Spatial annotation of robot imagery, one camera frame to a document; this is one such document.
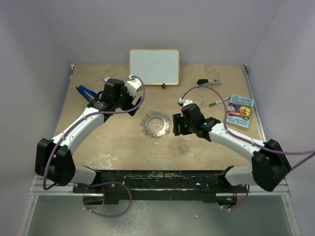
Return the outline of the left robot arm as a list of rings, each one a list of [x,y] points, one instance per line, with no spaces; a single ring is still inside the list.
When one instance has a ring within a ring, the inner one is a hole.
[[[138,91],[144,91],[143,81],[130,75],[124,82],[107,78],[104,89],[94,94],[86,109],[68,128],[51,139],[41,139],[37,144],[35,173],[43,177],[43,189],[48,190],[48,180],[53,185],[66,186],[69,183],[83,185],[95,193],[101,188],[100,172],[86,166],[77,166],[73,155],[80,144],[99,126],[114,114],[135,115],[144,96],[133,103]]]

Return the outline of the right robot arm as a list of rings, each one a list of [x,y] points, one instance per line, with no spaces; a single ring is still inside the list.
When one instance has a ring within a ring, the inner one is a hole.
[[[270,139],[263,142],[241,133],[232,136],[223,122],[213,117],[205,118],[194,103],[184,105],[181,112],[172,117],[175,136],[195,134],[250,161],[249,166],[229,166],[220,173],[219,187],[223,192],[231,192],[237,185],[257,185],[272,192],[291,171],[289,161],[277,141]]]

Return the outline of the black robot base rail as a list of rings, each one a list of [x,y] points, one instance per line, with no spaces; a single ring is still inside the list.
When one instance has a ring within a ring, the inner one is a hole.
[[[202,201],[235,205],[246,187],[222,187],[220,170],[99,170],[93,187],[75,185],[73,192],[104,196],[106,204],[120,200]]]

